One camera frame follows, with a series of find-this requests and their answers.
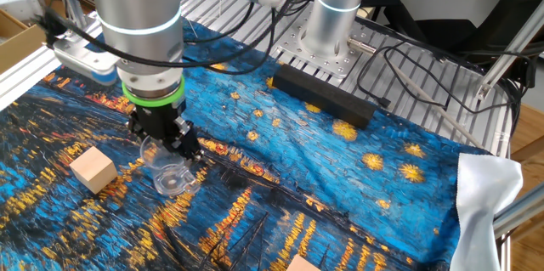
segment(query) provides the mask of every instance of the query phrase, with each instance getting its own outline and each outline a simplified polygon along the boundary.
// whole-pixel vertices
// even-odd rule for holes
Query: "glass cup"
[[[153,174],[156,191],[161,195],[195,193],[198,181],[190,173],[190,161],[168,151],[160,141],[148,136],[139,149],[145,165]]]

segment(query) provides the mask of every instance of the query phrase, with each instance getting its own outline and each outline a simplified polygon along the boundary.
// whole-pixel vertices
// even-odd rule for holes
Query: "green ring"
[[[128,100],[136,105],[143,106],[143,107],[161,107],[163,105],[172,104],[174,102],[177,102],[181,97],[184,96],[185,93],[185,78],[183,75],[181,76],[181,83],[179,84],[178,91],[174,93],[172,96],[168,96],[164,99],[158,99],[158,100],[144,100],[137,97],[134,97],[125,85],[125,82],[122,83],[122,92],[125,94],[125,96],[128,98]]]

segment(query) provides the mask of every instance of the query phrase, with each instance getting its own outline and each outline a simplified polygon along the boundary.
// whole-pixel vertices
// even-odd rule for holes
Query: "black foam block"
[[[358,128],[365,129],[376,106],[289,65],[275,73],[273,85]]]

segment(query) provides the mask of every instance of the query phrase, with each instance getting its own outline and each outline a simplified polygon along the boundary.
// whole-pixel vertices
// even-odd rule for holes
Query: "wooden cube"
[[[76,178],[95,194],[117,177],[113,161],[96,147],[92,147],[76,158],[70,164],[70,169]]]
[[[300,257],[298,254],[292,259],[287,271],[320,271],[313,264]]]

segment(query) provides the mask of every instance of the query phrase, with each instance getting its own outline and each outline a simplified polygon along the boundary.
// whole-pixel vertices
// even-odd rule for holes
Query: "cardboard box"
[[[0,9],[0,37],[9,38],[0,44],[0,74],[36,51],[45,42],[38,26],[27,25]]]

